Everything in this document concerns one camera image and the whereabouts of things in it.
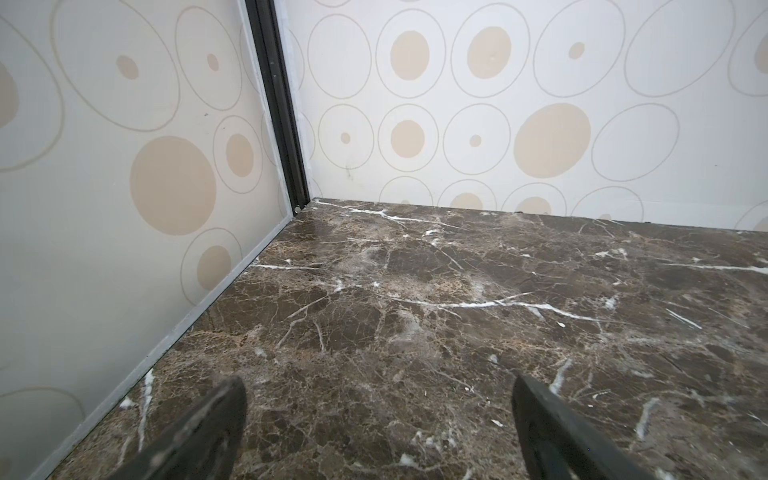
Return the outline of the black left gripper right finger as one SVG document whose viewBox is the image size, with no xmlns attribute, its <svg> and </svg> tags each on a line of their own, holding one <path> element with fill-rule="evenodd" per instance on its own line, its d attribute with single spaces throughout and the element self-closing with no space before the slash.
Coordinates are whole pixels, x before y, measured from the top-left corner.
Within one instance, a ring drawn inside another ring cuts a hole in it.
<svg viewBox="0 0 768 480">
<path fill-rule="evenodd" d="M 515 379 L 511 406 L 531 479 L 653 477 L 533 377 Z"/>
</svg>

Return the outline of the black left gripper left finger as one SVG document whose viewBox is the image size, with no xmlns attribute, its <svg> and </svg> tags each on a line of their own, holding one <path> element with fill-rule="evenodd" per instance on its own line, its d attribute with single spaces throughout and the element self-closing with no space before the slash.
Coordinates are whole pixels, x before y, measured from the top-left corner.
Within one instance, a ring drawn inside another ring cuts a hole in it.
<svg viewBox="0 0 768 480">
<path fill-rule="evenodd" d="M 200 399 L 113 479 L 228 479 L 247 417 L 242 379 L 230 376 Z"/>
</svg>

